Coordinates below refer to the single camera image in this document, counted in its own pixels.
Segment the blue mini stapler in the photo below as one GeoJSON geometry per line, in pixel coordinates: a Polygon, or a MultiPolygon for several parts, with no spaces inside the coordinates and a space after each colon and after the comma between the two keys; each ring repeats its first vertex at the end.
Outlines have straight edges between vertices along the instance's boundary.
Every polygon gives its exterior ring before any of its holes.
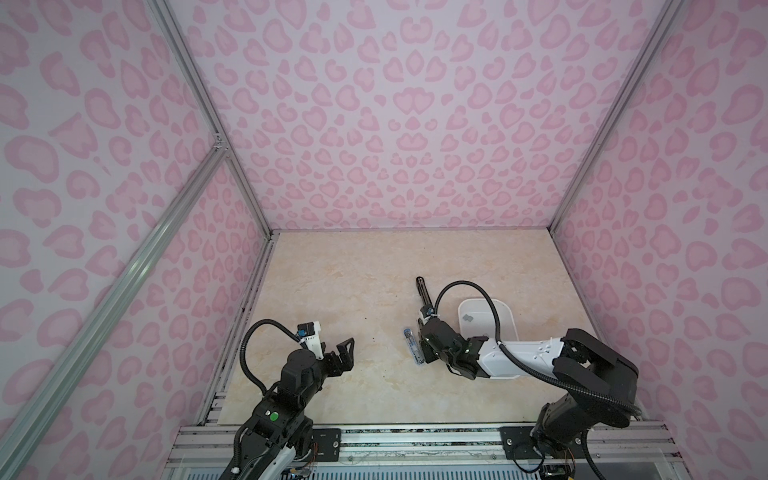
{"type": "Polygon", "coordinates": [[[403,330],[403,335],[415,363],[417,365],[423,365],[425,363],[424,354],[413,330],[411,328],[405,328],[403,330]]]}

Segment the white plastic bin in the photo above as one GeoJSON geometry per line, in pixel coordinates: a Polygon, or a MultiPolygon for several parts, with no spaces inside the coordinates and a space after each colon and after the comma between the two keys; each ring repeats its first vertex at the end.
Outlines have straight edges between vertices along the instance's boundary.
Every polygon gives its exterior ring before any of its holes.
{"type": "MultiPolygon", "coordinates": [[[[493,300],[501,326],[500,338],[507,341],[518,341],[518,331],[510,307],[497,299],[493,300]]],[[[490,340],[495,338],[495,321],[492,311],[484,298],[466,299],[458,307],[459,329],[464,338],[485,336],[490,340]],[[462,320],[464,315],[474,317],[472,322],[462,320]]]]}

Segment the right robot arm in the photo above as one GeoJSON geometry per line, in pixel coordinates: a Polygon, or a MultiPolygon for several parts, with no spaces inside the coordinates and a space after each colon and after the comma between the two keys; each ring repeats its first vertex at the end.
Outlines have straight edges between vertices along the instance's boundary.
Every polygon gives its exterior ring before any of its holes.
{"type": "Polygon", "coordinates": [[[419,343],[426,362],[440,360],[469,380],[529,376],[564,390],[541,408],[529,434],[529,443],[544,454],[565,452],[597,424],[626,428],[640,414],[637,367],[582,329],[570,328],[561,338],[506,342],[464,338],[432,315],[419,322],[419,343]]]}

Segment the black stapler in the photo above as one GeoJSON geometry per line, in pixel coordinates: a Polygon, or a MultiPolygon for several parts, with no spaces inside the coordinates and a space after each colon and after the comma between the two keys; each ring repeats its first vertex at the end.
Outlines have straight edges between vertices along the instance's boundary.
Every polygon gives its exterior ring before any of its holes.
{"type": "Polygon", "coordinates": [[[431,300],[431,297],[429,295],[429,292],[426,286],[425,279],[422,276],[417,276],[415,283],[416,283],[418,295],[422,302],[422,306],[428,306],[428,307],[434,308],[433,302],[431,300]]]}

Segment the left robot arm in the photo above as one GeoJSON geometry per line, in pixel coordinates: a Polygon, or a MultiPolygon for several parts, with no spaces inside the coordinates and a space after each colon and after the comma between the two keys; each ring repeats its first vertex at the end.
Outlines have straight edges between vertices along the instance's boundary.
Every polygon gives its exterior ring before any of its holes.
{"type": "Polygon", "coordinates": [[[289,464],[307,458],[313,420],[305,409],[325,380],[354,367],[355,340],[349,338],[319,359],[300,347],[291,352],[280,379],[263,392],[251,416],[236,430],[232,457],[222,479],[278,479],[289,464]]]}

